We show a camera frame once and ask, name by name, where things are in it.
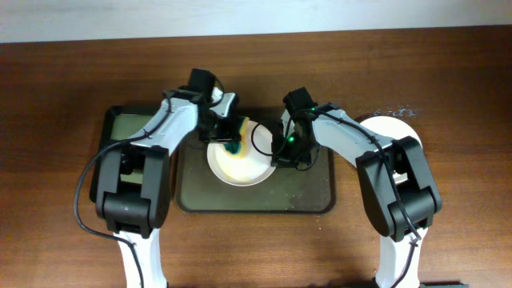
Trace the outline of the green and yellow sponge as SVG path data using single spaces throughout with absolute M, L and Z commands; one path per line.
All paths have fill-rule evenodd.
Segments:
M 245 116 L 238 118 L 238 133 L 240 139 L 234 142 L 228 142 L 223 145 L 223 149 L 232 158 L 244 158 L 247 153 L 247 128 L 250 119 Z

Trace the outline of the pink rimmed white plate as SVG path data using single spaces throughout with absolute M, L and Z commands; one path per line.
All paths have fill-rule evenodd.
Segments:
M 239 149 L 232 154 L 226 148 L 227 144 L 210 143 L 207 147 L 206 158 L 214 175 L 221 181 L 232 186 L 253 186 L 266 180 L 275 171 L 271 156 L 261 154 L 260 151 L 270 150 L 272 134 L 263 125 L 253 133 L 257 123 L 244 121 L 241 128 L 242 141 Z

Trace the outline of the white plate yellow stain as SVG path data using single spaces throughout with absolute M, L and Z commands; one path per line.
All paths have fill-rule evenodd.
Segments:
M 377 134 L 397 140 L 411 136 L 422 146 L 421 139 L 415 130 L 400 119 L 389 116 L 373 116 L 360 122 L 360 125 Z

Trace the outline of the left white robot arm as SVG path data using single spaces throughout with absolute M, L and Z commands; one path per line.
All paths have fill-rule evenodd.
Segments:
M 180 142 L 199 130 L 207 142 L 241 137 L 235 93 L 215 87 L 164 93 L 155 115 L 127 139 L 114 140 L 94 157 L 99 164 L 95 196 L 97 215 L 107 238 L 122 253 L 128 287 L 166 287 L 159 245 L 170 207 L 170 158 Z

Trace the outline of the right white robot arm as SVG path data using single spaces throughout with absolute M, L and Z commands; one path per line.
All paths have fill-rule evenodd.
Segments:
M 374 132 L 332 103 L 287 104 L 274 150 L 279 159 L 288 145 L 303 139 L 327 147 L 357 170 L 363 206 L 380 235 L 375 287 L 419 287 L 421 247 L 440 193 L 422 145 L 411 136 L 394 139 Z

